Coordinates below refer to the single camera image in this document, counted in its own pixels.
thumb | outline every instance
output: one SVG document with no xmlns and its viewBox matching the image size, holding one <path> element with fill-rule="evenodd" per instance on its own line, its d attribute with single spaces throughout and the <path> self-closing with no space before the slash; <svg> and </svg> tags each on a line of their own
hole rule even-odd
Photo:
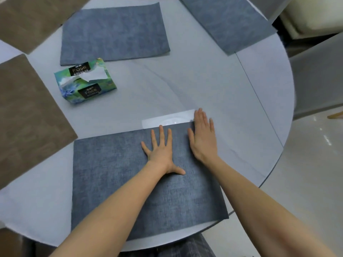
<svg viewBox="0 0 343 257">
<path fill-rule="evenodd" d="M 179 175 L 185 175 L 186 174 L 186 171 L 184 171 L 180 167 L 176 167 L 175 165 L 174 165 L 173 172 L 176 173 L 176 174 L 179 174 Z"/>
<path fill-rule="evenodd" d="M 189 138 L 189 144 L 191 148 L 193 148 L 195 144 L 195 138 L 194 138 L 194 132 L 191 128 L 188 128 L 188 138 Z"/>
</svg>

green tissue box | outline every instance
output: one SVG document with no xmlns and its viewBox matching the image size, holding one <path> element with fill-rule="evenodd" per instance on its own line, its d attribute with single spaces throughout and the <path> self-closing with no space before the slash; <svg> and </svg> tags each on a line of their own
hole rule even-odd
<svg viewBox="0 0 343 257">
<path fill-rule="evenodd" d="M 63 98 L 73 104 L 117 88 L 102 59 L 59 71 L 55 78 Z"/>
</svg>

forearm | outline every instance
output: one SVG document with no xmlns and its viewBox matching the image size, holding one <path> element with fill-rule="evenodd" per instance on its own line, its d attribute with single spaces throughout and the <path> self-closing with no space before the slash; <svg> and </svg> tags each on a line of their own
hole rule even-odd
<svg viewBox="0 0 343 257">
<path fill-rule="evenodd" d="M 150 162 L 94 209 L 51 257 L 117 256 L 137 216 L 164 172 Z"/>
<path fill-rule="evenodd" d="M 261 256 L 335 256 L 295 216 L 219 157 L 207 166 Z"/>
</svg>

blue placemat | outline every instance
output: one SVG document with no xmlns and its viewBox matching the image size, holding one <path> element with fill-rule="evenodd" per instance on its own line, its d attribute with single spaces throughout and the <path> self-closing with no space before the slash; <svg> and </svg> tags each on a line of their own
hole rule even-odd
<svg viewBox="0 0 343 257">
<path fill-rule="evenodd" d="M 228 55 L 276 33 L 247 0 L 181 1 Z"/>
<path fill-rule="evenodd" d="M 159 3 L 83 9 L 63 25 L 60 64 L 152 57 L 169 51 Z"/>
<path fill-rule="evenodd" d="M 219 183 L 190 150 L 189 127 L 193 128 L 193 123 L 164 128 L 166 137 L 168 128 L 173 131 L 173 160 L 186 175 L 169 174 L 161 179 L 145 202 L 129 240 L 228 218 Z M 140 142 L 152 148 L 150 130 L 75 141 L 72 229 L 143 168 L 147 157 Z"/>
</svg>

light blue table top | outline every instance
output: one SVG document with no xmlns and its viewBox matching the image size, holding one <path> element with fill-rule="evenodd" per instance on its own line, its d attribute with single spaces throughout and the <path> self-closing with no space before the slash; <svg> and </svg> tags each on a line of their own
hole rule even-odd
<svg viewBox="0 0 343 257">
<path fill-rule="evenodd" d="M 278 161 L 294 109 L 289 60 L 275 34 L 227 56 L 178 0 L 91 0 L 84 8 L 160 2 L 170 54 L 106 62 L 118 89 L 73 106 L 62 98 L 54 72 L 62 28 L 28 59 L 79 138 L 142 128 L 142 120 L 204 108 L 214 119 L 220 156 L 260 186 Z M 0 62 L 20 52 L 0 42 Z M 73 144 L 0 190 L 0 220 L 28 238 L 58 246 L 70 233 Z M 232 207 L 227 202 L 228 211 Z M 187 231 L 128 242 L 137 250 L 179 240 Z"/>
</svg>

